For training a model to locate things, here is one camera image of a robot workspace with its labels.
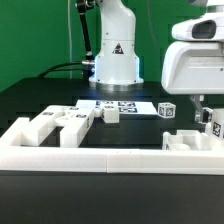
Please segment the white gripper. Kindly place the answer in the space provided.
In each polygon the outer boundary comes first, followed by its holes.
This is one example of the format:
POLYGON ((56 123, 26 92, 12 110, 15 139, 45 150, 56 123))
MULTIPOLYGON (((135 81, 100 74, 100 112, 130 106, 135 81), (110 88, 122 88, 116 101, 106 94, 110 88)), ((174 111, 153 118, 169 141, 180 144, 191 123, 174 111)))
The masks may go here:
MULTIPOLYGON (((161 84, 170 94, 224 94, 224 13, 178 23, 165 54, 161 84)), ((195 121, 206 122, 203 95, 191 95, 195 121)))

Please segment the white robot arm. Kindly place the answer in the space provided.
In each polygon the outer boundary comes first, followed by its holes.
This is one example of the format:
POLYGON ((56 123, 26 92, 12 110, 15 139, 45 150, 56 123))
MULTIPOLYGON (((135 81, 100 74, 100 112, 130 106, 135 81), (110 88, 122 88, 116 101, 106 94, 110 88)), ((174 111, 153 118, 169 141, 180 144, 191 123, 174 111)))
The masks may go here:
MULTIPOLYGON (((187 0, 207 12, 172 28, 172 43, 165 54, 161 84, 170 94, 188 95, 204 120, 202 97, 224 94, 224 0, 187 0)), ((92 87, 127 90, 143 84, 135 54, 133 12, 121 0, 96 0, 101 13, 101 50, 94 60, 92 87)))

